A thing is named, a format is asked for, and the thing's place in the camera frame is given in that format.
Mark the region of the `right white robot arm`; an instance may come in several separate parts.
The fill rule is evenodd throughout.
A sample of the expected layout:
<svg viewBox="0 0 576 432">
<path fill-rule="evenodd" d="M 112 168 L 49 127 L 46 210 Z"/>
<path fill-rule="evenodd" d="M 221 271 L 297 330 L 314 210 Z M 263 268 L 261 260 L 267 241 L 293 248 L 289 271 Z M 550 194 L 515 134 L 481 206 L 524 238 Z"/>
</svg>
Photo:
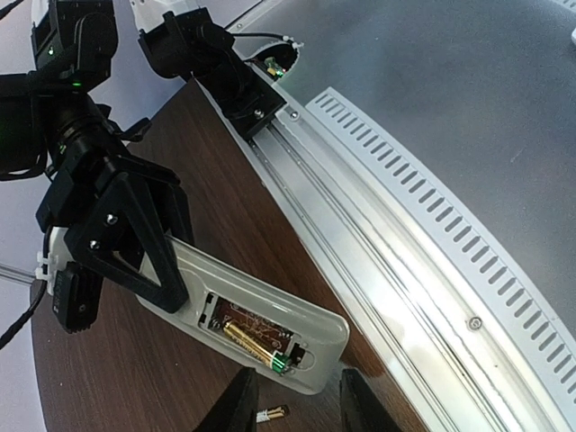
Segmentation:
<svg viewBox="0 0 576 432">
<path fill-rule="evenodd" d="M 110 1 L 52 1 L 32 31 L 34 70 L 1 78 L 1 178 L 47 175 L 41 231 L 63 229 L 55 302 L 69 316 L 98 307 L 103 279 L 174 313 L 189 294 L 172 239 L 193 237 L 176 174 L 132 155 L 148 120 L 121 130 L 91 91 L 107 80 L 118 48 Z"/>
</svg>

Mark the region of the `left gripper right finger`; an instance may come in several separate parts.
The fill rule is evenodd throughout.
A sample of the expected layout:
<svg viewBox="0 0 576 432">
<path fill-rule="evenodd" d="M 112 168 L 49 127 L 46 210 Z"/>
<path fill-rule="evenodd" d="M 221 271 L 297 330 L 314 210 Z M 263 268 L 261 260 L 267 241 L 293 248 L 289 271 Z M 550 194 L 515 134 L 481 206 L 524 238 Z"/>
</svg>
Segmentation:
<svg viewBox="0 0 576 432">
<path fill-rule="evenodd" d="M 400 432 L 370 385 L 356 369 L 344 369 L 339 385 L 342 430 L 346 432 Z"/>
</svg>

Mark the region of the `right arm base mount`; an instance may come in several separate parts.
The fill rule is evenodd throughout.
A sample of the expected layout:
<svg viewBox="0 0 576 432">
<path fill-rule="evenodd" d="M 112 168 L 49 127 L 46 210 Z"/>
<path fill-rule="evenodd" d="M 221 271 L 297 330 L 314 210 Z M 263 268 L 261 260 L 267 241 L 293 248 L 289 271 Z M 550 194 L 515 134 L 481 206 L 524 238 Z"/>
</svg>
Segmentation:
<svg viewBox="0 0 576 432">
<path fill-rule="evenodd" d="M 202 24 L 195 43 L 199 67 L 193 76 L 238 135 L 252 139 L 284 107 L 285 100 L 235 52 L 234 37 L 219 25 Z"/>
</svg>

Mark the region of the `white remote control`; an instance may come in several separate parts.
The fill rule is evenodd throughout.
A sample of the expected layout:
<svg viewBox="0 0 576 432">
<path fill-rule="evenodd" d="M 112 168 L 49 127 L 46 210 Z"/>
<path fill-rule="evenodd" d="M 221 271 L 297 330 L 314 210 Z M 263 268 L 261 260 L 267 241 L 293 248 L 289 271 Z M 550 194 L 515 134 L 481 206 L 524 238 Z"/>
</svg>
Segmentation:
<svg viewBox="0 0 576 432">
<path fill-rule="evenodd" d="M 42 253 L 59 257 L 58 269 L 67 261 L 77 262 L 65 243 L 67 232 L 65 228 L 51 229 L 48 251 Z M 142 306 L 191 338 L 282 386 L 307 395 L 324 389 L 349 339 L 349 326 L 343 317 L 239 271 L 182 240 L 169 237 L 168 241 L 175 250 L 188 301 L 178 311 L 168 313 L 138 296 Z M 223 326 L 228 321 L 267 348 L 288 356 L 290 369 L 276 373 L 227 338 Z"/>
</svg>

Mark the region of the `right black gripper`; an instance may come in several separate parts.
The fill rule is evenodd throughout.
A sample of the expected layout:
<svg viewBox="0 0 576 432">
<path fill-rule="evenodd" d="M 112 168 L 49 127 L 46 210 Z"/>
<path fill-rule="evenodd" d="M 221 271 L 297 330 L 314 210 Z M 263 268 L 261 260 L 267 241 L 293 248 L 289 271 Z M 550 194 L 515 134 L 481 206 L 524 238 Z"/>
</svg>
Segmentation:
<svg viewBox="0 0 576 432">
<path fill-rule="evenodd" d="M 109 134 L 70 139 L 36 212 L 42 233 L 69 228 L 65 243 L 82 266 L 168 313 L 188 301 L 167 235 L 194 239 L 188 201 L 170 169 L 130 156 Z"/>
</svg>

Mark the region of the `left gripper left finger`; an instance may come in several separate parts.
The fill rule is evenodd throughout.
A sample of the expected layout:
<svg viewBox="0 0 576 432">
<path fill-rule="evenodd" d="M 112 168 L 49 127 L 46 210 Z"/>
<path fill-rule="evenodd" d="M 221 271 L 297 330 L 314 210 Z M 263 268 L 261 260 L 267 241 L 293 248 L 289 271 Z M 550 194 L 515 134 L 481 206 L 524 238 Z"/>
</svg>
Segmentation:
<svg viewBox="0 0 576 432">
<path fill-rule="evenodd" d="M 244 367 L 193 432 L 247 432 L 257 430 L 257 372 Z"/>
</svg>

